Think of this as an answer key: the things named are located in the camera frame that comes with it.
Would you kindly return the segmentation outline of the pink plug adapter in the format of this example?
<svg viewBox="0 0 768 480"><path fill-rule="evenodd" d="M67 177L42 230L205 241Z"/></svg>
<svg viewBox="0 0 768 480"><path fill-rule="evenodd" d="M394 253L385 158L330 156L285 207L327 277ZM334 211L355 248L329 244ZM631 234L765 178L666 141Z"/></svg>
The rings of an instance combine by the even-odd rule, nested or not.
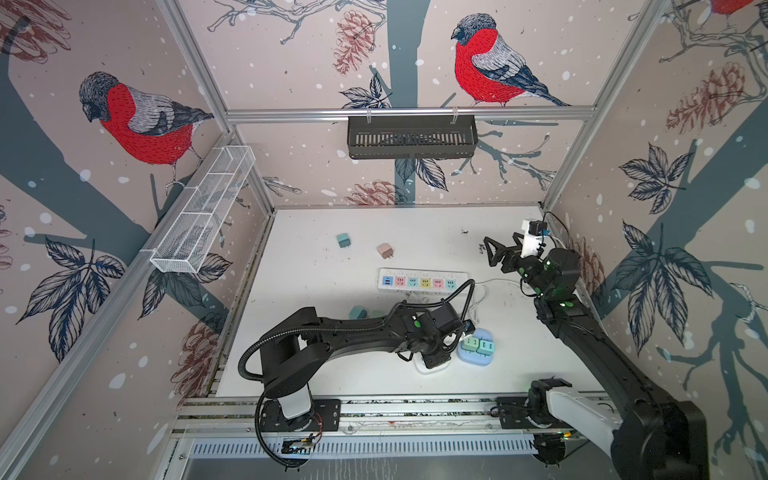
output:
<svg viewBox="0 0 768 480"><path fill-rule="evenodd" d="M383 259L389 259L394 255L394 250L388 243L378 245L377 251Z"/></svg>

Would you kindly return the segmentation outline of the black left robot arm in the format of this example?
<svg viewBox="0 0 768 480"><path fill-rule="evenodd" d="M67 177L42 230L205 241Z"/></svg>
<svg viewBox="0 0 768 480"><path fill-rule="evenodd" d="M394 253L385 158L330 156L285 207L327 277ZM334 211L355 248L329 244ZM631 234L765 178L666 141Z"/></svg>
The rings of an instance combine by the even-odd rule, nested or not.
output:
<svg viewBox="0 0 768 480"><path fill-rule="evenodd" d="M475 325L448 300L395 304L384 316L338 320L303 307L262 335L238 361L239 375L263 385L287 420L313 413L310 379L328 361L368 352L395 353L404 361L419 354L433 369L447 363Z"/></svg>

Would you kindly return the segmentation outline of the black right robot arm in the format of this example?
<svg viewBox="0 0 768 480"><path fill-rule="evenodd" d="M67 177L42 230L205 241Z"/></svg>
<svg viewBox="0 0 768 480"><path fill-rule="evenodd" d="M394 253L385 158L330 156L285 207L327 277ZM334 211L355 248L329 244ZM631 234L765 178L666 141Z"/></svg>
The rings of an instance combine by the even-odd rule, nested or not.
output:
<svg viewBox="0 0 768 480"><path fill-rule="evenodd" d="M526 409L536 425L563 422L600 448L622 479L706 479L706 419L690 401L679 401L654 383L605 335L576 295L577 252L553 248L525 255L524 237L514 245L484 238L488 262L517 273L533 291L536 317L569 347L610 397L613 408L579 393L561 378L532 382Z"/></svg>

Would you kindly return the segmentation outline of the white multicolour power strip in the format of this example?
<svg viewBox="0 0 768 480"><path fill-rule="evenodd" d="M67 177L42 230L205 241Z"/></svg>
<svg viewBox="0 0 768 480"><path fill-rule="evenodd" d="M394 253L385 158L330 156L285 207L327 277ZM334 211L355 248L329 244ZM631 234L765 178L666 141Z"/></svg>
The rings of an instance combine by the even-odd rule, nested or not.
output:
<svg viewBox="0 0 768 480"><path fill-rule="evenodd" d="M377 287L384 291L449 295L468 279L464 272L380 268Z"/></svg>

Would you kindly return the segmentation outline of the blue square socket cube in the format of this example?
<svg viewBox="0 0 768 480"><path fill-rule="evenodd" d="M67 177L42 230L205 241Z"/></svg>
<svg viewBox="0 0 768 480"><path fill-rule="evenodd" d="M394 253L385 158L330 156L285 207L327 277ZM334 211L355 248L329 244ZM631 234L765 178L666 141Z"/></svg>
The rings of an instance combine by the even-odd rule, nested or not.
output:
<svg viewBox="0 0 768 480"><path fill-rule="evenodd" d="M493 334L485 329L476 329L472 335L462 338L457 355L465 363L487 366L493 361L495 350Z"/></svg>

